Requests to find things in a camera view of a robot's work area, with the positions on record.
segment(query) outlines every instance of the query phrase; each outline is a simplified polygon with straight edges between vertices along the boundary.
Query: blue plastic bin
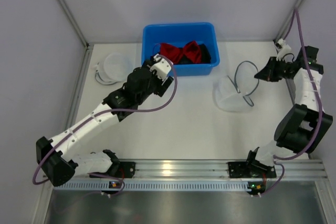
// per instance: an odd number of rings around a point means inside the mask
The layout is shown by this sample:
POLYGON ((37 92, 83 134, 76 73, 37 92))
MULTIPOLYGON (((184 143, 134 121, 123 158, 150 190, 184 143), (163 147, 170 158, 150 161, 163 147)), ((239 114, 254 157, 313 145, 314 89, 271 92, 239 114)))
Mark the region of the blue plastic bin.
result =
POLYGON ((195 40, 199 45, 205 44, 210 55, 209 64, 175 65, 178 76, 205 76, 219 64, 219 53, 215 28, 210 23, 180 23, 148 25, 143 29, 141 62, 160 51, 159 43, 168 43, 184 47, 195 40))

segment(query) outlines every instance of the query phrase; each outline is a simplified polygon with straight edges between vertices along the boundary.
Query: red cloth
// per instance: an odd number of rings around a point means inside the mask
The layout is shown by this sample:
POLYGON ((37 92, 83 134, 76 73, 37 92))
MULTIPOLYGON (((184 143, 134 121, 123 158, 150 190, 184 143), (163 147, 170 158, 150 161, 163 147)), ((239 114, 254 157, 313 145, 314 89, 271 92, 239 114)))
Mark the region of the red cloth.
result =
POLYGON ((193 63, 202 63, 202 53, 196 41, 191 41, 182 49, 167 43, 161 43, 160 54, 166 56, 174 64, 178 64, 185 55, 193 63))

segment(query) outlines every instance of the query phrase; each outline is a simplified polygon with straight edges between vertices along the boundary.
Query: robotic arm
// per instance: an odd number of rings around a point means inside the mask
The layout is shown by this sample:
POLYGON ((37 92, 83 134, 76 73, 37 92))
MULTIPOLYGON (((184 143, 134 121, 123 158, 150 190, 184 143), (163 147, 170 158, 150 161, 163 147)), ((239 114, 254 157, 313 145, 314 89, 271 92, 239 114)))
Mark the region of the robotic arm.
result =
POLYGON ((135 68, 123 87, 111 92, 94 111, 59 135, 36 142, 37 163, 54 186, 60 186, 73 176, 99 172, 114 176, 119 160, 110 150, 87 155, 76 155, 98 133, 117 124, 132 114, 149 95, 160 97, 173 82, 168 76, 171 63, 160 55, 135 68))
MULTIPOLYGON (((275 177, 274 155, 283 156, 282 149, 277 147, 300 153, 308 146, 317 128, 319 105, 304 63, 302 49, 295 61, 285 62, 283 58, 290 52, 290 47, 282 39, 276 44, 276 47, 278 57, 270 57, 266 66, 255 75, 255 78, 270 82, 277 82, 282 78, 292 79, 296 87, 295 104, 276 128, 274 141, 250 151, 243 165, 238 168, 235 165, 235 168, 232 167, 234 171, 231 174, 232 177, 262 177, 263 174, 270 178, 275 177)), ((305 50, 309 69, 320 96, 323 66, 317 64, 316 61, 319 49, 306 46, 305 50)), ((305 151, 306 153, 311 153, 315 150, 331 126, 332 121, 333 117, 322 111, 322 120, 318 133, 312 145, 305 151)))

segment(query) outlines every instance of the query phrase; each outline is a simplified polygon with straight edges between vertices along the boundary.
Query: white table surface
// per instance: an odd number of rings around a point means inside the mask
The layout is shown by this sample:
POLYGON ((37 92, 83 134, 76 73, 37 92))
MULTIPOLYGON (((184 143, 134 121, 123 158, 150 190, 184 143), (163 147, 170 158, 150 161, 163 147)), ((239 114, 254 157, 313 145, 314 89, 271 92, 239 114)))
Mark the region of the white table surface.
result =
MULTIPOLYGON (((142 159, 242 159, 250 150, 273 140, 279 122, 292 107, 284 80, 261 81, 251 95, 255 106, 247 113, 224 112, 213 100, 213 86, 226 72, 233 76, 243 60, 262 69, 276 51, 270 42, 219 42, 220 65, 209 76, 180 77, 171 104, 161 111, 133 113, 99 134, 82 153, 110 149, 118 158, 142 159)), ((102 86, 95 68, 111 52, 127 55, 140 65, 141 44, 97 44, 93 48, 76 121, 89 114, 110 92, 122 86, 102 86)), ((142 109, 156 108, 168 100, 173 84, 163 98, 151 95, 142 109)))

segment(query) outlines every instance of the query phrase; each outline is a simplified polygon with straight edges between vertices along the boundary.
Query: gray cable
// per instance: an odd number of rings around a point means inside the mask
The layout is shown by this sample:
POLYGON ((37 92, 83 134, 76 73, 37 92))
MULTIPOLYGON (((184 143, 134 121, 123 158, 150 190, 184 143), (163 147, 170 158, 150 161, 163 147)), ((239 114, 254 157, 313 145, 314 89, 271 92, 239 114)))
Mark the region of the gray cable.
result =
POLYGON ((292 54, 291 52, 289 52, 288 54, 285 54, 281 59, 282 60, 284 60, 284 58, 286 57, 286 56, 288 56, 288 55, 292 55, 292 62, 294 62, 294 59, 295 59, 295 55, 294 54, 292 54))
MULTIPOLYGON (((257 67, 252 61, 244 60, 244 61, 242 61, 241 63, 239 63, 239 65, 238 65, 237 68, 236 68, 236 72, 235 72, 234 80, 232 80, 232 79, 229 77, 230 81, 232 82, 233 86, 235 87, 235 89, 236 89, 236 91, 237 91, 238 93, 240 93, 240 90, 239 90, 239 87, 238 87, 238 84, 237 84, 237 73, 238 73, 238 69, 239 69, 239 67, 240 67, 243 63, 250 63, 251 65, 253 65, 253 66, 257 69, 257 72, 259 72, 258 67, 257 67)), ((259 86, 259 79, 258 79, 257 85, 253 88, 253 90, 252 90, 250 93, 248 93, 248 94, 246 94, 246 95, 243 96, 244 101, 245 101, 250 107, 253 107, 253 106, 254 106, 254 103, 253 103, 252 99, 251 99, 249 96, 250 96, 254 91, 256 91, 256 89, 257 89, 258 86, 259 86)))
POLYGON ((98 83, 104 85, 104 86, 109 86, 109 85, 113 85, 113 84, 116 84, 117 82, 112 82, 112 83, 107 83, 105 82, 101 77, 100 77, 100 74, 98 72, 98 70, 96 70, 96 73, 94 74, 95 75, 95 80, 98 81, 98 83))

